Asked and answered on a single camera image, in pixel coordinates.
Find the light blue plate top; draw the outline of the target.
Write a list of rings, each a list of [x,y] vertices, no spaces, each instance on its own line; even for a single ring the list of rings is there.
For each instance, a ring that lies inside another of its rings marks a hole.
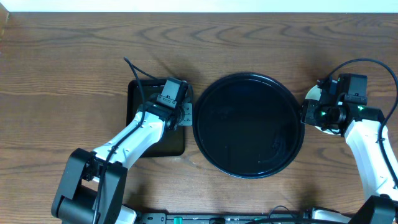
[[[322,90],[317,85],[315,85],[308,91],[308,93],[305,96],[305,99],[306,100],[319,100],[321,97],[321,93],[322,93]],[[334,135],[334,132],[337,132],[336,129],[333,129],[332,131],[329,131],[329,130],[322,131],[321,127],[316,126],[316,128],[319,131],[326,133],[326,134],[330,134],[330,135]]]

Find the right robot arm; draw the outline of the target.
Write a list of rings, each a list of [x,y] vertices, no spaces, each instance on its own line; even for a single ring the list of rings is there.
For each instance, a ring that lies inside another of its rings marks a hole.
[[[340,135],[351,149],[361,178],[364,205],[349,218],[340,212],[313,208],[312,220],[338,223],[392,223],[397,220],[397,159],[386,118],[367,106],[367,78],[343,74],[319,80],[306,95],[302,123]]]

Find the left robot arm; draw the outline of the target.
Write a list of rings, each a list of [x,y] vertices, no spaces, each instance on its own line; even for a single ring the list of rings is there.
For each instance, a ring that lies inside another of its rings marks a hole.
[[[74,150],[66,163],[51,214],[62,223],[134,223],[137,213],[123,205],[128,170],[163,135],[192,125],[191,90],[177,99],[159,93],[140,105],[133,120],[110,141]]]

